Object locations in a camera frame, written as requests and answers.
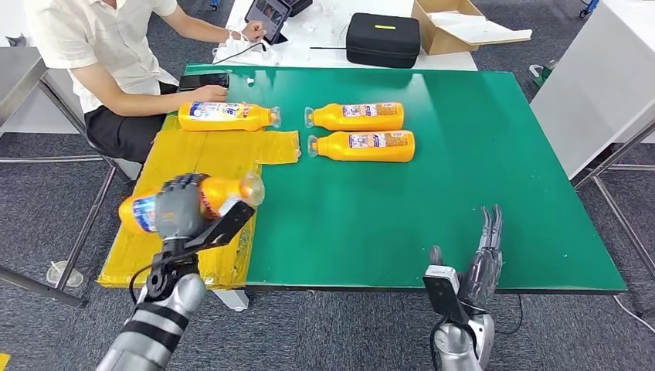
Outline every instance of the cardboard box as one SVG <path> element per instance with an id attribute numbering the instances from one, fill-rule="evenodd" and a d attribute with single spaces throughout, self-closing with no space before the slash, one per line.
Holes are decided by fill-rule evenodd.
<path id="1" fill-rule="evenodd" d="M 484 17 L 470 0 L 414 0 L 412 18 L 419 21 L 421 46 L 428 55 L 471 52 L 477 50 L 480 45 L 526 41 L 532 35 L 531 30 L 511 31 L 484 19 L 483 23 L 477 22 L 472 26 L 466 24 L 440 27 L 429 15 L 436 12 Z"/>

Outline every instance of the white shirt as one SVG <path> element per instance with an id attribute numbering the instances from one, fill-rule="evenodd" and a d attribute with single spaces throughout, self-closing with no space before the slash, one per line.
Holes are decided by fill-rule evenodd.
<path id="1" fill-rule="evenodd" d="M 148 46 L 151 13 L 166 16 L 176 0 L 117 0 L 114 9 L 101 0 L 28 0 L 25 13 L 32 38 L 46 66 L 70 69 L 102 64 L 128 94 L 159 95 L 159 83 L 177 85 L 159 67 Z M 82 110 L 103 105 L 76 78 L 73 91 Z"/>

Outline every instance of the tablet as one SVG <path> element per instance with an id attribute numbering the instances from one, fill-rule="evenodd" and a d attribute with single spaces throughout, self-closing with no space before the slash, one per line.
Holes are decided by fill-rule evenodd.
<path id="1" fill-rule="evenodd" d="M 283 0 L 255 0 L 248 9 L 246 21 L 261 21 L 266 35 L 264 39 L 271 45 L 280 37 L 282 25 L 291 14 L 291 6 Z"/>

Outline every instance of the black case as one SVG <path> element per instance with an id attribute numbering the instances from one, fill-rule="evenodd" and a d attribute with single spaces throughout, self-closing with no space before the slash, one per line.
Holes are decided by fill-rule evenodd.
<path id="1" fill-rule="evenodd" d="M 289 6 L 291 6 L 290 17 L 295 17 L 298 13 L 305 10 L 309 5 L 314 3 L 313 0 L 283 0 Z"/>
<path id="2" fill-rule="evenodd" d="M 412 68 L 421 51 L 414 18 L 355 13 L 346 35 L 346 57 L 369 66 Z"/>

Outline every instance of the green table mat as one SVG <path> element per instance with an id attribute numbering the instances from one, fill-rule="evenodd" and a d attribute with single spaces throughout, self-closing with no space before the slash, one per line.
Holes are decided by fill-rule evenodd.
<path id="1" fill-rule="evenodd" d="M 297 164 L 266 166 L 248 284 L 421 288 L 428 251 L 465 271 L 481 205 L 504 214 L 499 291 L 626 289 L 510 73 L 188 66 L 231 73 L 229 101 L 280 106 Z M 399 101 L 409 163 L 309 158 L 305 107 Z"/>

